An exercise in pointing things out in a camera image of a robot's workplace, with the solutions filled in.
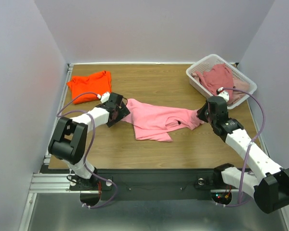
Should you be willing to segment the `bright pink t shirt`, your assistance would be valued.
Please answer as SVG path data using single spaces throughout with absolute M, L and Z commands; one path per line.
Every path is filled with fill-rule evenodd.
M 122 121 L 134 127 L 135 139 L 172 142 L 169 133 L 182 128 L 194 130 L 204 122 L 197 117 L 197 110 L 156 106 L 128 99 L 130 114 Z

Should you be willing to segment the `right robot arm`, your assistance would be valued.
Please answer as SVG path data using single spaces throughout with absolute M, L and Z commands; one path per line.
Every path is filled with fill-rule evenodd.
M 254 199 L 258 208 L 266 214 L 289 205 L 289 168 L 273 161 L 249 137 L 244 127 L 228 116 L 227 103 L 223 97 L 209 97 L 198 111 L 197 117 L 209 123 L 213 132 L 230 146 L 249 166 L 252 175 L 232 164 L 214 169 L 213 185 L 222 188 L 231 185 Z

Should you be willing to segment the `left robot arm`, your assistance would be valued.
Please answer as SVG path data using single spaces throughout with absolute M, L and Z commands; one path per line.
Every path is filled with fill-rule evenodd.
M 91 148 L 98 126 L 111 127 L 130 114 L 127 108 L 128 100 L 122 95 L 106 92 L 96 96 L 100 103 L 90 111 L 83 111 L 79 116 L 68 118 L 68 113 L 58 112 L 59 119 L 48 146 L 48 153 L 65 162 L 75 173 L 77 179 L 70 181 L 81 183 L 88 190 L 97 186 L 98 177 L 96 168 L 87 160 L 87 134 L 92 132 L 88 146 Z

